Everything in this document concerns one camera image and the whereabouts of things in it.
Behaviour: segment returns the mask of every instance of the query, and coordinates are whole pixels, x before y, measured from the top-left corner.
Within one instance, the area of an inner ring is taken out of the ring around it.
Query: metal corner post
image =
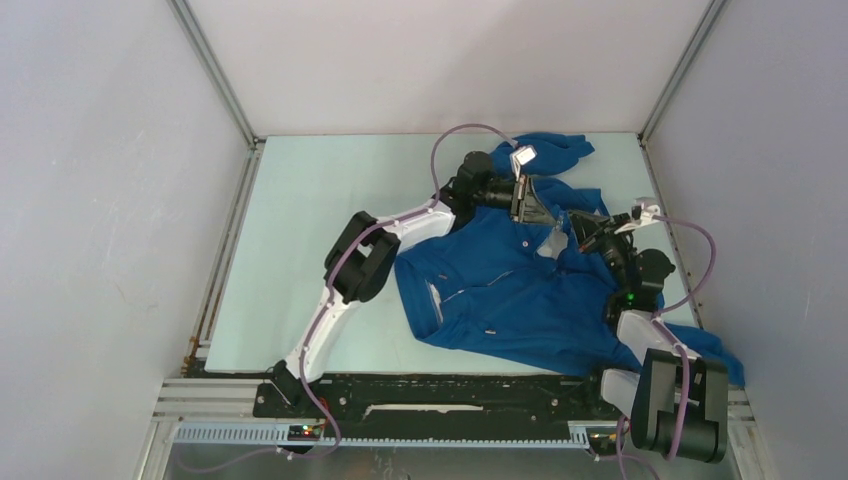
[[[221,68],[220,63],[218,63],[215,52],[209,46],[209,41],[206,39],[206,35],[203,33],[203,29],[200,28],[197,17],[189,6],[189,0],[168,0],[168,3],[174,11],[174,16],[183,27],[183,31],[186,37],[188,37],[189,43],[191,43],[192,48],[197,54],[201,65],[203,65],[203,69],[206,70],[215,90],[220,95],[221,100],[224,101],[227,111],[230,113],[239,131],[241,131],[245,142],[247,142],[249,148],[254,148],[256,145],[256,134],[253,131],[253,127],[250,126],[247,115],[245,115],[233,91],[233,87],[230,85],[229,80],[227,80],[226,75],[224,75],[224,70]]]
[[[656,131],[669,103],[671,103],[671,100],[674,98],[674,95],[683,83],[686,74],[695,62],[695,58],[698,56],[698,53],[707,41],[710,32],[712,32],[713,28],[718,23],[719,17],[728,3],[730,3],[730,0],[711,0],[707,9],[704,11],[704,15],[701,16],[701,20],[698,22],[695,32],[692,33],[692,38],[689,39],[689,44],[686,45],[686,48],[683,50],[683,54],[677,61],[677,65],[675,65],[674,70],[671,73],[671,77],[669,77],[668,82],[666,82],[665,87],[663,87],[662,93],[660,93],[660,96],[657,99],[657,103],[654,104],[651,114],[645,121],[645,126],[642,127],[642,131],[639,132],[643,145],[648,143],[648,140]]]
[[[191,357],[205,360],[208,355],[224,286],[235,255],[238,236],[247,214],[250,194],[253,191],[253,184],[256,181],[259,162],[264,150],[265,142],[259,141],[252,149],[247,151],[235,196],[227,214],[227,223],[218,244],[215,263],[206,285],[206,297],[192,329],[192,337],[189,339],[184,367],[188,365]]]

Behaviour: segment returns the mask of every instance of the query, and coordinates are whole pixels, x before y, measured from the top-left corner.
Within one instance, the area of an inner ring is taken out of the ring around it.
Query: work surface
[[[206,369],[264,371],[291,351],[321,294],[324,258],[351,215],[391,215],[433,194],[429,155],[437,135],[270,137],[265,145],[235,257],[215,320]],[[559,178],[573,187],[601,188],[611,213],[654,195],[634,134],[587,136],[595,153]],[[466,153],[490,151],[491,134],[458,134],[439,148],[444,184]],[[635,232],[640,249],[674,258],[665,229]],[[666,281],[669,301],[682,298],[681,277]],[[694,325],[687,308],[667,321]],[[543,370],[485,355],[418,342],[409,331],[393,276],[362,305],[332,350],[328,371],[422,373],[539,373]]]

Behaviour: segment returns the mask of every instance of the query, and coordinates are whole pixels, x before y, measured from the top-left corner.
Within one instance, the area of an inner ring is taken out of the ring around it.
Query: white wall
[[[191,2],[261,135],[638,131],[708,3]]]
[[[846,24],[843,0],[731,2],[650,143],[670,212],[716,236],[704,320],[787,480],[846,471]]]
[[[0,9],[0,477],[129,478],[246,153],[164,0]]]

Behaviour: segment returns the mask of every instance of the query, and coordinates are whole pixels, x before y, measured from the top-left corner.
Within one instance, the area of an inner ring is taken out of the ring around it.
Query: blue polo shirt
[[[563,172],[594,151],[582,135],[530,134],[517,140],[537,151],[523,168],[528,174]],[[512,175],[510,151],[502,144],[492,153],[503,176]],[[536,177],[534,183],[559,219],[557,227],[517,224],[504,210],[477,207],[460,230],[398,255],[395,278],[413,335],[437,347],[564,375],[583,376],[596,366],[638,370],[630,349],[602,320],[617,290],[615,279],[600,255],[577,251],[565,214],[571,209],[608,214],[600,190],[573,189],[556,178]],[[701,355],[721,359],[732,383],[744,383],[741,364],[715,335],[668,326]]]

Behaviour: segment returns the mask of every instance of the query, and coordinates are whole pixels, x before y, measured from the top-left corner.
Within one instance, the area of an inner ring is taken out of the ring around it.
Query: cable
[[[309,350],[309,344],[312,341],[312,336],[315,334],[315,331],[318,329],[318,325],[321,323],[321,319],[323,319],[324,315],[327,313],[327,310],[329,309],[329,305],[331,305],[333,303],[333,301],[335,300],[336,293],[335,293],[335,289],[333,288],[333,284],[336,281],[336,277],[338,276],[339,271],[341,270],[341,267],[345,264],[347,259],[350,258],[350,255],[354,252],[354,250],[356,250],[359,247],[359,244],[362,243],[362,241],[368,235],[370,235],[372,232],[374,232],[375,230],[389,226],[389,225],[392,225],[395,222],[403,222],[403,221],[409,220],[411,218],[415,218],[415,217],[422,215],[424,213],[427,213],[433,207],[435,207],[436,204],[439,203],[440,190],[441,189],[439,187],[439,178],[436,175],[436,152],[439,149],[439,145],[442,143],[442,141],[445,138],[447,138],[449,135],[451,135],[454,132],[457,132],[459,130],[463,130],[463,129],[466,129],[466,128],[482,128],[484,130],[489,130],[490,132],[495,133],[498,136],[500,136],[501,138],[503,138],[504,141],[509,143],[513,148],[516,148],[518,146],[518,141],[516,141],[515,139],[510,138],[507,134],[503,133],[502,131],[498,130],[495,127],[485,125],[485,124],[482,124],[482,123],[464,123],[462,125],[457,125],[453,128],[448,129],[445,133],[441,134],[439,136],[439,138],[436,139],[436,142],[433,144],[433,149],[430,151],[430,176],[433,180],[433,189],[435,190],[435,194],[433,195],[430,203],[426,207],[423,207],[419,210],[407,213],[407,214],[402,215],[402,216],[395,218],[395,219],[387,220],[385,222],[376,223],[376,224],[371,225],[370,227],[366,228],[347,247],[347,249],[344,251],[344,253],[342,253],[342,256],[339,258],[339,261],[336,262],[336,265],[333,267],[332,271],[330,271],[330,275],[327,277],[327,282],[326,282],[325,285],[326,285],[327,289],[329,290],[330,295],[329,295],[329,298],[327,299],[327,302],[324,304],[321,311],[316,316],[315,321],[312,322],[312,325],[309,326],[309,329],[306,332],[306,337],[304,338],[303,345],[301,346],[300,358],[299,358],[299,362],[298,362],[299,363],[298,370],[300,372],[300,383],[303,385],[303,389],[306,392],[306,395],[309,397],[309,399],[312,401],[312,403],[315,404],[316,407],[318,407],[318,410],[320,410],[321,413],[324,414],[325,418],[330,423],[330,425],[333,426],[333,432],[335,433],[335,441],[333,442],[333,445],[330,446],[329,449],[323,450],[323,451],[318,452],[318,453],[295,453],[295,452],[290,452],[290,451],[283,450],[283,449],[278,449],[276,447],[260,448],[258,450],[254,450],[252,452],[248,452],[248,453],[246,453],[246,454],[244,454],[240,457],[236,457],[235,459],[230,460],[228,462],[225,462],[221,465],[218,465],[218,466],[215,466],[215,467],[209,467],[209,468],[188,467],[188,466],[186,466],[185,464],[182,463],[182,461],[180,460],[179,457],[176,457],[175,462],[180,468],[182,468],[183,470],[185,470],[187,472],[191,472],[191,473],[198,473],[198,474],[200,474],[200,473],[212,473],[212,472],[217,472],[221,469],[227,468],[230,465],[238,463],[238,462],[245,460],[247,458],[253,457],[255,455],[263,454],[263,453],[285,451],[287,453],[287,457],[289,459],[291,459],[293,457],[296,457],[296,458],[322,458],[322,457],[325,457],[325,456],[333,453],[334,451],[336,451],[336,449],[339,448],[339,445],[341,444],[341,441],[342,441],[342,434],[341,434],[341,430],[339,429],[339,424],[338,424],[338,422],[336,422],[335,417],[333,417],[333,415],[330,413],[329,408],[327,408],[325,406],[325,404],[323,404],[321,402],[321,400],[315,395],[315,393],[312,391],[312,388],[309,386],[309,383],[306,381],[306,372],[305,372],[306,353]]]
[[[683,422],[686,419],[686,407],[689,404],[689,383],[691,381],[690,372],[689,372],[689,355],[686,353],[686,349],[683,348],[683,345],[680,343],[680,340],[665,326],[665,324],[659,319],[659,316],[663,313],[670,312],[675,308],[686,305],[689,300],[691,300],[696,293],[698,293],[704,284],[707,283],[707,280],[710,278],[710,275],[713,273],[713,267],[715,267],[717,248],[715,239],[710,232],[708,232],[704,227],[697,225],[692,222],[688,222],[686,220],[677,220],[674,218],[663,217],[660,215],[655,216],[657,220],[669,223],[682,225],[684,227],[689,227],[691,229],[697,230],[700,232],[704,238],[707,239],[707,242],[710,244],[710,262],[707,265],[707,270],[704,272],[704,276],[701,277],[701,280],[695,285],[689,293],[683,297],[682,300],[671,305],[670,307],[663,308],[661,310],[657,310],[654,313],[654,317],[651,319],[651,323],[654,324],[655,327],[663,334],[669,341],[674,345],[674,349],[677,350],[677,353],[680,354],[681,363],[683,364],[683,376],[681,378],[681,387],[680,387],[680,407],[677,409],[677,420],[674,424],[674,436],[671,440],[671,447],[668,450],[668,454],[665,456],[665,459],[668,461],[674,460],[677,456],[677,451],[680,448],[680,440],[683,436]]]
[[[636,462],[636,463],[642,465],[643,467],[648,469],[649,472],[651,472],[651,475],[653,475],[654,479],[660,480],[660,476],[657,473],[656,469],[654,469],[654,467],[650,463],[648,463],[647,460],[645,460],[644,458],[637,457],[635,455],[628,455],[628,454],[622,452],[622,450],[624,449],[625,432],[623,430],[623,427],[624,427],[625,420],[626,420],[626,417],[622,416],[618,419],[618,423],[616,423],[616,434],[615,434],[615,443],[616,443],[615,452],[616,452],[616,454],[615,455],[606,455],[606,456],[602,457],[602,456],[598,455],[597,453],[595,453],[595,450],[592,449],[591,445],[589,446],[589,448],[587,450],[585,450],[585,452],[588,453],[590,456],[592,456],[592,458],[594,458],[595,461],[599,461],[599,462],[608,462],[608,461],[613,461],[613,460],[618,461],[618,467],[619,467],[619,471],[621,472],[621,478],[623,478],[624,480],[627,480],[627,473],[624,470],[624,460],[630,460],[630,461],[633,461],[633,462]]]
[[[709,244],[710,244],[710,263],[707,265],[707,270],[704,272],[704,276],[701,277],[701,281],[698,282],[698,284],[695,285],[695,288],[690,290],[689,293],[685,297],[683,297],[682,300],[680,300],[679,302],[675,303],[674,305],[672,305],[670,307],[665,307],[665,308],[662,308],[662,309],[657,311],[657,315],[662,315],[663,313],[668,313],[668,312],[670,312],[670,311],[672,311],[672,310],[674,310],[678,307],[681,307],[681,306],[689,303],[689,300],[691,300],[695,296],[695,294],[698,293],[701,290],[701,288],[704,286],[704,284],[707,283],[707,280],[710,278],[710,275],[712,275],[712,273],[713,273],[713,267],[715,267],[715,259],[716,259],[717,248],[716,248],[715,239],[713,238],[713,236],[710,235],[710,232],[708,232],[704,227],[702,227],[700,225],[696,225],[692,222],[687,222],[686,220],[677,220],[677,219],[674,219],[674,218],[663,217],[661,215],[656,215],[656,216],[654,216],[654,218],[657,219],[657,220],[660,220],[662,222],[665,222],[665,223],[681,225],[681,226],[684,226],[684,227],[689,227],[689,228],[692,228],[694,230],[697,230],[697,231],[701,232],[701,234],[704,236],[704,238],[707,239],[707,242],[709,242]]]
[[[275,452],[277,452],[277,447],[258,448],[256,450],[252,450],[250,452],[247,452],[244,455],[240,455],[240,456],[238,456],[238,457],[236,457],[232,460],[228,460],[228,461],[226,461],[226,462],[224,462],[220,465],[215,465],[214,467],[205,467],[205,468],[190,467],[190,466],[186,465],[185,463],[183,463],[183,459],[181,458],[179,453],[177,453],[176,455],[174,455],[174,463],[178,467],[180,467],[181,469],[185,470],[188,473],[194,473],[195,475],[203,475],[203,474],[206,474],[206,473],[219,472],[219,471],[221,471],[221,470],[223,470],[227,467],[230,467],[232,465],[235,465],[235,464],[237,464],[237,463],[239,463],[243,460],[247,460],[248,458],[255,457],[256,455],[264,455],[266,453],[275,453]]]

